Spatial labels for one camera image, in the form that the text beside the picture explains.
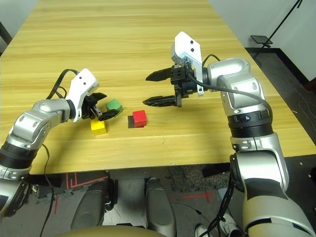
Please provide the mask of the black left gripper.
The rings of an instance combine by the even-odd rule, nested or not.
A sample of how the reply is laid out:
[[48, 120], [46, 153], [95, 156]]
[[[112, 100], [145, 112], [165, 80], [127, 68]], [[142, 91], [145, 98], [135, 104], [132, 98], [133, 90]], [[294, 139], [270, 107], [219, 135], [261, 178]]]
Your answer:
[[101, 92], [93, 93], [90, 96], [85, 96], [83, 104], [81, 107], [81, 118], [82, 119], [95, 119], [98, 118], [99, 121], [105, 121], [112, 119], [121, 113], [118, 109], [111, 109], [106, 112], [101, 112], [96, 106], [99, 100], [106, 98], [107, 95]]

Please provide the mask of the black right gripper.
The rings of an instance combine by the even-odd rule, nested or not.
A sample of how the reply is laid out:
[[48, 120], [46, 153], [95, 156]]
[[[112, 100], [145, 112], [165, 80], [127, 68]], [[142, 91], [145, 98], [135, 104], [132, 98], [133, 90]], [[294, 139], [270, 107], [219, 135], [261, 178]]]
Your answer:
[[194, 76], [194, 71], [189, 66], [180, 67], [173, 65], [171, 68], [154, 71], [146, 77], [146, 81], [162, 81], [170, 78], [174, 86], [175, 95], [154, 96], [143, 101], [143, 104], [151, 107], [182, 107], [182, 99], [198, 91], [197, 84], [188, 76]]

